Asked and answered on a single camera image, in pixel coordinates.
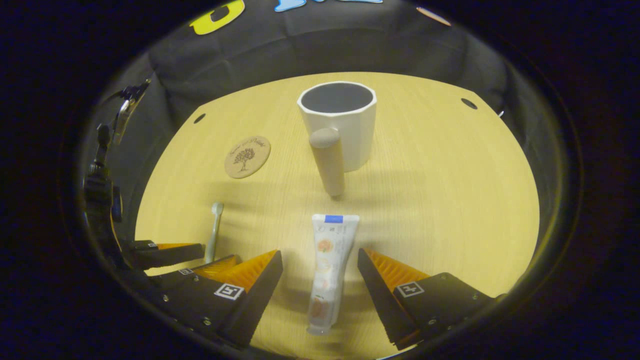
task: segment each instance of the yellow letter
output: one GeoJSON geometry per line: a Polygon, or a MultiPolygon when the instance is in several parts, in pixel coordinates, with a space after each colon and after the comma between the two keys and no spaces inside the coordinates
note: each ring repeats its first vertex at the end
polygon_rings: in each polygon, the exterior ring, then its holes
{"type": "Polygon", "coordinates": [[[224,25],[227,25],[229,22],[232,22],[236,17],[238,17],[242,11],[244,11],[244,2],[243,0],[233,0],[229,4],[218,7],[217,9],[211,10],[209,13],[199,17],[196,21],[192,22],[189,26],[193,26],[193,31],[198,35],[204,35],[208,33],[212,33],[217,29],[222,28],[224,25]],[[211,14],[216,10],[220,10],[226,6],[229,9],[229,13],[218,21],[211,20],[211,14]]]}

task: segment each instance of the toothbrush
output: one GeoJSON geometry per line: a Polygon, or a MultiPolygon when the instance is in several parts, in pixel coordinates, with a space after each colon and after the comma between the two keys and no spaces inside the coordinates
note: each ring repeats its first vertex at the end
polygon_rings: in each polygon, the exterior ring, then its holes
{"type": "Polygon", "coordinates": [[[446,21],[441,16],[438,16],[435,13],[433,13],[433,12],[431,12],[431,11],[425,9],[425,8],[418,7],[418,8],[416,8],[416,10],[418,10],[423,15],[426,15],[426,16],[432,18],[433,20],[436,20],[437,22],[445,24],[446,26],[451,26],[451,23],[449,21],[446,21]]]}
{"type": "Polygon", "coordinates": [[[208,264],[213,261],[213,257],[216,253],[216,237],[218,235],[218,227],[220,226],[220,215],[222,215],[222,209],[225,205],[221,202],[215,202],[213,206],[211,206],[211,213],[216,215],[215,220],[213,220],[213,232],[211,233],[211,239],[209,239],[209,244],[207,245],[207,249],[205,251],[204,262],[208,264]]]}

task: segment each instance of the wooden table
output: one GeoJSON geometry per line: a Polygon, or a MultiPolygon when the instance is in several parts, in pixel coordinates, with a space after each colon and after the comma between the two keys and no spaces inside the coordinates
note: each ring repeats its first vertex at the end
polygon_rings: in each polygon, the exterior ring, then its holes
{"type": "MultiPolygon", "coordinates": [[[[216,201],[225,205],[216,259],[239,254],[247,260],[282,251],[284,272],[252,345],[312,359],[372,359],[397,352],[356,267],[360,247],[427,274],[450,272],[495,297],[508,292],[527,268],[538,236],[531,169],[495,112],[467,90],[396,74],[301,76],[202,105],[154,169],[136,239],[207,243],[216,201]],[[378,112],[369,161],[346,173],[345,194],[332,199],[323,190],[296,100],[304,89],[336,80],[373,88],[378,112]],[[253,135],[271,142],[269,159],[247,178],[230,178],[224,170],[226,153],[253,135]],[[305,331],[315,262],[314,213],[361,218],[340,316],[325,337],[305,331]]],[[[201,264],[191,261],[147,273],[201,264]]]]}

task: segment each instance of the tube cap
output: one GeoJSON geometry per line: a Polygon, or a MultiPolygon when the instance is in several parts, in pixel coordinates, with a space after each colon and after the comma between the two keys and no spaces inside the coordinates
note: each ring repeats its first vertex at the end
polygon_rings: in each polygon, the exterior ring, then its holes
{"type": "Polygon", "coordinates": [[[309,324],[309,327],[307,327],[307,332],[311,335],[327,335],[329,334],[330,329],[331,327],[321,327],[309,324]]]}

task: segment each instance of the cork coaster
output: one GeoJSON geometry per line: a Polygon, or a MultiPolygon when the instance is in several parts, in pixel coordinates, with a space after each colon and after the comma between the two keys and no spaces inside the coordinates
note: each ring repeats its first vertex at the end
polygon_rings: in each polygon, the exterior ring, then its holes
{"type": "Polygon", "coordinates": [[[262,136],[251,136],[234,145],[225,158],[225,171],[242,179],[258,171],[269,158],[271,144],[262,136]]]}

